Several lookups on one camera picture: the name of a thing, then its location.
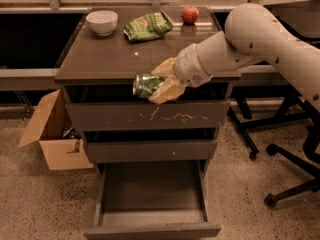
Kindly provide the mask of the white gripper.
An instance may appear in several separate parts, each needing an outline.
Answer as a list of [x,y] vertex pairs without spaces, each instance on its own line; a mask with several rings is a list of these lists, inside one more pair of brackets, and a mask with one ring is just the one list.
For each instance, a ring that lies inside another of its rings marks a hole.
[[201,65],[197,44],[191,44],[181,50],[175,59],[168,58],[163,61],[151,71],[151,74],[177,78],[166,78],[149,97],[149,101],[155,104],[177,99],[184,93],[186,86],[197,88],[211,80],[211,76]]

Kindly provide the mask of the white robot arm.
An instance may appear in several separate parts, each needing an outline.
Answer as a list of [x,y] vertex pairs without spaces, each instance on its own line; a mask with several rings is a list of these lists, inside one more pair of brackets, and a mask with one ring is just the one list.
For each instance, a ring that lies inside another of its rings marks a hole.
[[301,41],[265,7],[246,3],[234,8],[225,29],[182,49],[152,73],[165,79],[149,100],[162,104],[197,88],[217,73],[265,61],[317,110],[320,110],[320,50]]

